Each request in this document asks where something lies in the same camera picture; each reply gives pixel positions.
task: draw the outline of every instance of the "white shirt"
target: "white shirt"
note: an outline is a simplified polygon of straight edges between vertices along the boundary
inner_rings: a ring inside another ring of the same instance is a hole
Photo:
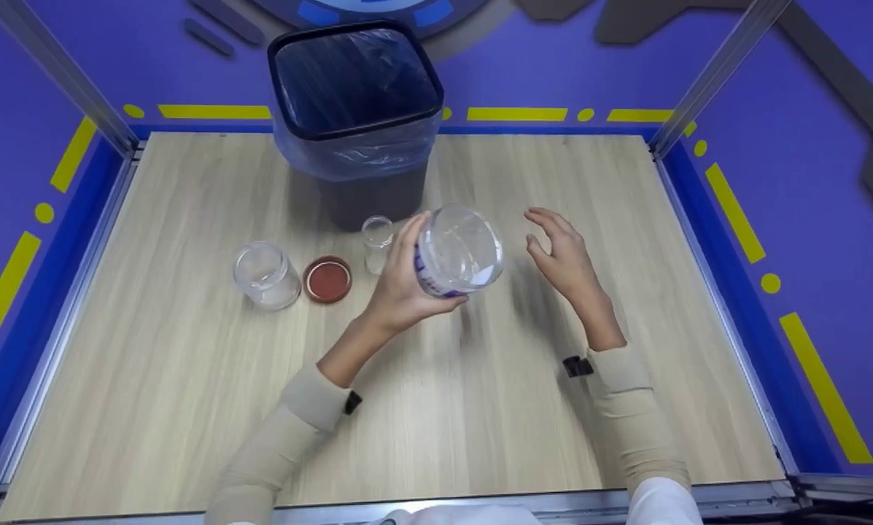
[[[396,510],[375,525],[540,525],[523,506],[440,505],[413,514]],[[630,500],[627,525],[702,525],[695,499],[669,478],[645,479]]]

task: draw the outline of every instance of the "wood grain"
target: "wood grain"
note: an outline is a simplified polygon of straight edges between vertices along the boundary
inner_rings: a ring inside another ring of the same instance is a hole
[[[156,133],[126,196],[0,519],[199,511],[220,469],[300,366],[362,310],[375,278],[268,134]],[[356,414],[280,505],[621,485],[583,382],[577,320],[525,252],[548,206],[586,237],[645,353],[697,483],[782,478],[679,223],[637,136],[440,136],[425,206],[463,203],[503,236],[502,278],[379,353]],[[334,306],[253,309],[237,250],[354,269]]]

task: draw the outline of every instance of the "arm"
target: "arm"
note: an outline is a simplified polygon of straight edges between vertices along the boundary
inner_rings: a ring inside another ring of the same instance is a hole
[[[606,432],[619,445],[627,489],[633,495],[649,478],[669,478],[689,489],[686,463],[676,451],[637,350],[621,332],[585,240],[572,224],[548,209],[530,209],[525,215],[542,227],[553,247],[546,253],[535,236],[527,236],[527,252],[550,284],[570,302],[585,328],[587,357],[595,370],[589,376],[589,389],[607,425]]]
[[[293,376],[276,408],[233,456],[206,509],[207,525],[271,523],[277,492],[334,432],[362,366],[398,333],[468,300],[436,299],[416,283],[414,244],[425,219],[417,215],[404,224],[365,311],[316,365]]]

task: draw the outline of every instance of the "red lid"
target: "red lid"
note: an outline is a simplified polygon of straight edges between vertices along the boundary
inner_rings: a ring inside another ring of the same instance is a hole
[[[352,269],[345,260],[324,255],[306,266],[303,288],[306,295],[317,303],[335,303],[352,289]]]

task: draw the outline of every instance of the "black trash can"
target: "black trash can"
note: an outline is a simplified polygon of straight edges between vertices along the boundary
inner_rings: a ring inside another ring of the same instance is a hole
[[[284,34],[268,46],[277,149],[319,183],[343,230],[420,207],[443,86],[396,20]]]

